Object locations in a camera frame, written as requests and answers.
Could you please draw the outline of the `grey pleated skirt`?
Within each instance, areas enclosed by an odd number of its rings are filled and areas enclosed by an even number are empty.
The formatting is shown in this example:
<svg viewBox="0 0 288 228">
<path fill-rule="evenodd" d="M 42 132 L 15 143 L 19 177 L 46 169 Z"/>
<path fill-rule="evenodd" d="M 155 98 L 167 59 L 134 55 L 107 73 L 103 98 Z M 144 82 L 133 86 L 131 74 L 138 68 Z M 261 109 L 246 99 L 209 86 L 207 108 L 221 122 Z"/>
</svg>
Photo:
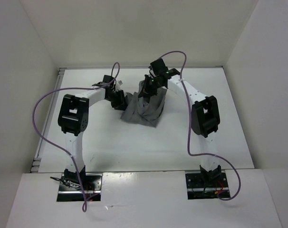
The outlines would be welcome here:
<svg viewBox="0 0 288 228">
<path fill-rule="evenodd" d="M 158 88 L 157 95 L 144 98 L 139 96 L 143 85 L 142 80 L 139 82 L 138 92 L 126 93 L 127 108 L 122 112 L 121 120 L 130 124 L 156 127 L 164 109 L 167 90 Z"/>
</svg>

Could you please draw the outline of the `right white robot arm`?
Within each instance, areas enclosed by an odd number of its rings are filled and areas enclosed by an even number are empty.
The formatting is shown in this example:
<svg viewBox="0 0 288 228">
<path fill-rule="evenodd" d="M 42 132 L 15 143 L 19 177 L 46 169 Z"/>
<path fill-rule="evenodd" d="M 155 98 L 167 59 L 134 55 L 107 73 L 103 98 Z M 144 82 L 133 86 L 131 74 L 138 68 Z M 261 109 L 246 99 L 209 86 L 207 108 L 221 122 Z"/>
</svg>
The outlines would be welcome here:
<svg viewBox="0 0 288 228">
<path fill-rule="evenodd" d="M 167 88 L 175 92 L 189 108 L 189 133 L 200 137 L 201 152 L 190 152 L 190 136 L 187 139 L 187 151 L 190 156 L 205 156 L 200 164 L 200 181 L 206 187 L 212 186 L 220 176 L 221 167 L 212 156 L 216 156 L 215 133 L 220 124 L 218 102 L 214 96 L 206 96 L 182 78 L 177 69 L 150 70 L 145 75 L 140 97 L 150 98 L 157 94 L 157 89 Z"/>
</svg>

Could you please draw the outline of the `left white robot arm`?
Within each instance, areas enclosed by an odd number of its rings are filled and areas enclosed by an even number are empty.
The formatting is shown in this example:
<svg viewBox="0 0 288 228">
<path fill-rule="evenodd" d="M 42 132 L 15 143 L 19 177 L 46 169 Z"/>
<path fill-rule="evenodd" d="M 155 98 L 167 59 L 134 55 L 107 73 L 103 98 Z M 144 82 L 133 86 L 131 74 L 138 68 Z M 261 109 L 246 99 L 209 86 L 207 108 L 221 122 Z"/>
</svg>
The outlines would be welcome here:
<svg viewBox="0 0 288 228">
<path fill-rule="evenodd" d="M 89 123 L 89 108 L 95 103 L 107 100 L 116 110 L 127 107 L 121 82 L 99 82 L 82 93 L 63 97 L 58 116 L 58 125 L 64 133 L 69 160 L 64 170 L 64 182 L 69 182 L 76 190 L 86 186 L 86 166 L 83 159 L 83 133 Z"/>
</svg>

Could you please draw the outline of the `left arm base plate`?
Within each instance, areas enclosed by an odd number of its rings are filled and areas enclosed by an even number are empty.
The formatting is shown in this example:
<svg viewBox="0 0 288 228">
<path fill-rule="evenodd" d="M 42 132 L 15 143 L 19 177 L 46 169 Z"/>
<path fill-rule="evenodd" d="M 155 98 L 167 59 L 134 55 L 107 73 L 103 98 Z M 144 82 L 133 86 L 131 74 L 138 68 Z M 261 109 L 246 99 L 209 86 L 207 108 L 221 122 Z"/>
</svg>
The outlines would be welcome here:
<svg viewBox="0 0 288 228">
<path fill-rule="evenodd" d="M 85 196 L 89 198 L 89 201 L 101 200 L 102 189 L 102 177 L 101 173 L 87 173 L 86 182 L 83 185 Z M 83 202 L 84 198 L 80 185 L 78 183 L 64 180 L 64 175 L 59 181 L 57 202 Z"/>
</svg>

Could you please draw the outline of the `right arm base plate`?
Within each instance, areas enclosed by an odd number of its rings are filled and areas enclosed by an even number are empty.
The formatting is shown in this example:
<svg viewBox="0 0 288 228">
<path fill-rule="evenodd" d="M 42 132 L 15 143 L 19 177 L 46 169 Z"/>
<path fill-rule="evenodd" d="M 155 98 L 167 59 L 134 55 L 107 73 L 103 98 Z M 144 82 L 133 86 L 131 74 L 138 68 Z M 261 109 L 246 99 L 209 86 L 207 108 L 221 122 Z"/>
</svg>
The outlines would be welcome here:
<svg viewBox="0 0 288 228">
<path fill-rule="evenodd" d="M 230 190 L 225 172 L 210 182 L 204 182 L 199 171 L 185 173 L 188 200 L 230 198 Z"/>
</svg>

